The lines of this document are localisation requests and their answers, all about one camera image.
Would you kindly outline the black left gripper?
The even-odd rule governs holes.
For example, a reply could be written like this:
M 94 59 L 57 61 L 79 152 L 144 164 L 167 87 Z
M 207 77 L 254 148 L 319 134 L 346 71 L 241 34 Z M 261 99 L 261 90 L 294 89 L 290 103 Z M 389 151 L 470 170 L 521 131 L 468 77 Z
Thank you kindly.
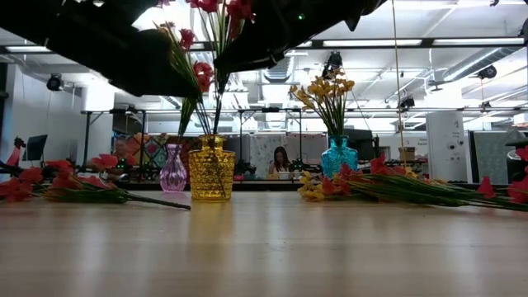
M 101 74 L 137 97 L 198 94 L 171 64 L 167 30 L 139 31 L 133 24 L 155 0 L 64 0 L 45 46 Z

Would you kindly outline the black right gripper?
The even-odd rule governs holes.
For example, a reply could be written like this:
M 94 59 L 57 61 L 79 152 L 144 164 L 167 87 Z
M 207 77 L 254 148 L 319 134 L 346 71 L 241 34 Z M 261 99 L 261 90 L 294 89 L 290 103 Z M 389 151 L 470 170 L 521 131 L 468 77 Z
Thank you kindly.
M 214 60 L 225 72 L 270 68 L 286 52 L 345 22 L 350 31 L 386 0 L 259 0 L 254 20 Z

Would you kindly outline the yellow artificial flower bunch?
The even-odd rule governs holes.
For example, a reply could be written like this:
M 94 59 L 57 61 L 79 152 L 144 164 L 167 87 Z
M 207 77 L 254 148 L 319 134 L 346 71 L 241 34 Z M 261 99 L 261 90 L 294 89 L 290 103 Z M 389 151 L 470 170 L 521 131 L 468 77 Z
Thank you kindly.
M 315 177 L 312 177 L 310 172 L 302 171 L 299 182 L 302 184 L 297 192 L 300 196 L 308 202 L 324 201 L 322 182 Z
M 440 180 L 440 179 L 430 179 L 426 177 L 419 176 L 417 173 L 413 171 L 411 167 L 405 167 L 405 176 L 413 179 L 417 179 L 419 181 L 425 182 L 427 184 L 431 185 L 442 185 L 447 184 L 447 181 Z
M 323 79 L 316 77 L 307 87 L 292 85 L 288 91 L 288 95 L 303 104 L 303 111 L 313 111 L 322 120 L 327 128 L 327 132 L 331 134 L 332 127 L 324 103 L 326 92 L 323 89 L 322 83 Z
M 355 84 L 341 69 L 333 70 L 327 78 L 317 78 L 318 111 L 330 135 L 343 134 L 347 98 Z

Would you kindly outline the orange artificial flower bunch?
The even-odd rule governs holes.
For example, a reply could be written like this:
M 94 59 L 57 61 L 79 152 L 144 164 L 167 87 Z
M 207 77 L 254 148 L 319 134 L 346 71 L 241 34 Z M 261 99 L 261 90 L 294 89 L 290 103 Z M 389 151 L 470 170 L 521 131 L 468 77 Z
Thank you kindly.
M 21 168 L 0 161 L 0 174 L 10 179 L 0 182 L 0 200 L 22 202 L 41 198 L 61 203 L 125 204 L 141 202 L 190 210 L 189 205 L 132 194 L 99 177 L 81 177 L 67 160 L 52 161 L 45 167 Z
M 370 171 L 367 173 L 354 171 L 344 165 L 338 174 L 324 177 L 321 182 L 324 201 L 364 199 L 443 207 L 474 206 L 528 213 L 528 204 L 509 201 L 507 188 L 510 185 L 500 188 L 491 183 L 498 198 L 487 199 L 477 192 L 482 181 L 475 189 L 449 182 L 431 185 L 406 177 L 404 167 L 389 167 L 380 158 L 370 161 Z

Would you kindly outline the pink glass vase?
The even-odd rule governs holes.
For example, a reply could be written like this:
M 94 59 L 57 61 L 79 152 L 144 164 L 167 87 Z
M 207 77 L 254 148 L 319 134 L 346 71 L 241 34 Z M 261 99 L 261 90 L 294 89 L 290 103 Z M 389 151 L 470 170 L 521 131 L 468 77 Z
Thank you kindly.
M 187 172 L 180 158 L 181 144 L 167 145 L 167 160 L 160 172 L 160 186 L 167 193 L 184 191 L 187 182 Z

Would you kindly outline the yellow glass vase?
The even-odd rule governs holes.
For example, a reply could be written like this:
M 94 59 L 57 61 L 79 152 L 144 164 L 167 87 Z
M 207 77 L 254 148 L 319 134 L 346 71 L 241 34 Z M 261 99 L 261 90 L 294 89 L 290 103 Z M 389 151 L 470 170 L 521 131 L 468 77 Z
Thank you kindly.
M 231 199 L 235 153 L 224 150 L 226 138 L 217 134 L 199 137 L 200 149 L 189 152 L 192 200 L 220 202 Z

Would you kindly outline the teal glass vase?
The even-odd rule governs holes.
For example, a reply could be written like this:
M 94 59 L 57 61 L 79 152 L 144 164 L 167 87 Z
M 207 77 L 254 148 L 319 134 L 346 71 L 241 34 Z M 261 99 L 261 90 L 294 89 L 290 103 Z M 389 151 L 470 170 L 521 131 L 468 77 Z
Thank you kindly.
M 333 177 L 338 174 L 342 165 L 357 171 L 359 165 L 358 152 L 348 146 L 346 135 L 331 135 L 328 138 L 329 148 L 322 153 L 322 169 L 325 177 Z

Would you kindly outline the colourful patterned panel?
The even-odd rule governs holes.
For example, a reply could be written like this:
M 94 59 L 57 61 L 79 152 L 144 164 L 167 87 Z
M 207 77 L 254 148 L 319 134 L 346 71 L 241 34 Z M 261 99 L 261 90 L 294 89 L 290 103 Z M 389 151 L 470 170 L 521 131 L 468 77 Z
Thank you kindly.
M 162 168 L 167 161 L 168 139 L 166 134 L 118 134 L 112 139 L 112 154 L 118 158 L 121 167 L 138 166 L 143 161 L 146 167 Z

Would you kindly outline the person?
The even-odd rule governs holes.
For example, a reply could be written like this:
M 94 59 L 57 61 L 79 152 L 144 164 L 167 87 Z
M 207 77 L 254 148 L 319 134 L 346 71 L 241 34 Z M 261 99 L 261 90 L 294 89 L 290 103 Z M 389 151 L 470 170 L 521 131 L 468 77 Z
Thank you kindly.
M 290 174 L 291 162 L 288 159 L 287 152 L 284 147 L 276 147 L 273 153 L 273 160 L 268 168 L 268 177 L 281 178 L 286 177 L 286 174 Z

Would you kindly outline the black monitor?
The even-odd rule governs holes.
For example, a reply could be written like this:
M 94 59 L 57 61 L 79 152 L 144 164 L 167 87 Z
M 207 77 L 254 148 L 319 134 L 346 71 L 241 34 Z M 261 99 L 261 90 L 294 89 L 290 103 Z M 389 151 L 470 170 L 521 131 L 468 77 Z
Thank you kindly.
M 357 151 L 359 161 L 370 161 L 375 157 L 373 135 L 370 130 L 344 129 L 347 146 Z
M 40 161 L 43 158 L 47 134 L 32 136 L 26 143 L 26 150 L 22 156 L 23 161 Z

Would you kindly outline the white cabinet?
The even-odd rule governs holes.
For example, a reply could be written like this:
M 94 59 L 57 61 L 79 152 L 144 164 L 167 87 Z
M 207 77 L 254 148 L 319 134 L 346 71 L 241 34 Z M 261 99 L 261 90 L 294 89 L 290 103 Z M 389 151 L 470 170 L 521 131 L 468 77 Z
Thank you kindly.
M 429 176 L 448 182 L 467 182 L 464 121 L 461 111 L 438 111 L 426 117 Z

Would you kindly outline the grey partition panel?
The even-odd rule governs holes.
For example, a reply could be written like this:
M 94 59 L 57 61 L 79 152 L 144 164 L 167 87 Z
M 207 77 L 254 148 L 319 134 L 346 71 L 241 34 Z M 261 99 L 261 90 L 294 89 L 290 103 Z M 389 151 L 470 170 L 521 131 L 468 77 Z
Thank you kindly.
M 519 130 L 471 131 L 469 133 L 473 181 L 489 177 L 492 184 L 510 183 L 508 159 L 518 159 L 516 146 L 528 144 L 528 134 Z

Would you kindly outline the black office chair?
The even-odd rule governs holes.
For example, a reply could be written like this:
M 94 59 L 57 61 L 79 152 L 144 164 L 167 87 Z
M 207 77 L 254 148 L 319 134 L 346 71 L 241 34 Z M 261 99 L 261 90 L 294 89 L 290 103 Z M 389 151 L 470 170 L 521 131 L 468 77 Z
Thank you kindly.
M 507 153 L 508 175 L 514 176 L 517 173 L 524 173 L 528 166 L 528 138 L 510 141 L 505 146 L 512 148 Z

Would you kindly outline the distant black station frame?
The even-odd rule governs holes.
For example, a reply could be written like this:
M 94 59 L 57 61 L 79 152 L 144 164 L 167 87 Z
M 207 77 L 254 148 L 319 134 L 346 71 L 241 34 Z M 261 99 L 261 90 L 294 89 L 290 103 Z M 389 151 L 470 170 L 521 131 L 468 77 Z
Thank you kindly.
M 247 135 L 248 147 L 244 145 L 243 125 L 252 116 L 261 112 L 263 114 L 279 112 L 298 112 L 300 109 L 281 109 L 279 107 L 263 107 L 261 109 L 244 109 L 238 111 L 239 132 L 238 132 L 238 162 L 235 165 L 235 177 L 244 179 L 248 175 L 249 179 L 257 180 L 263 177 L 269 181 L 286 181 L 293 180 L 294 173 L 290 171 L 290 163 L 282 165 L 282 169 L 277 171 L 275 159 L 285 161 L 288 157 L 285 153 L 285 147 L 282 143 L 286 134 L 278 135 L 277 131 L 271 134 L 254 134 L 250 131 Z
M 136 116 L 137 114 L 140 114 L 142 116 L 140 122 L 141 122 L 141 132 L 140 132 L 140 159 L 139 164 L 134 166 L 134 169 L 136 173 L 138 174 L 137 180 L 139 182 L 142 181 L 142 178 L 144 177 L 144 136 L 145 136 L 145 121 L 147 120 L 147 111 L 145 109 L 136 109 L 135 107 L 127 107 L 126 109 L 123 108 L 112 108 L 110 110 L 106 111 L 81 111 L 83 115 L 86 116 L 86 126 L 85 126 L 85 132 L 84 132 L 84 145 L 83 145 L 83 154 L 82 154 L 82 165 L 79 168 L 80 172 L 87 172 L 87 156 L 88 156 L 88 149 L 89 149 L 89 139 L 90 139 L 90 127 L 93 123 L 95 123 L 101 116 L 103 115 L 126 115 L 126 116 Z

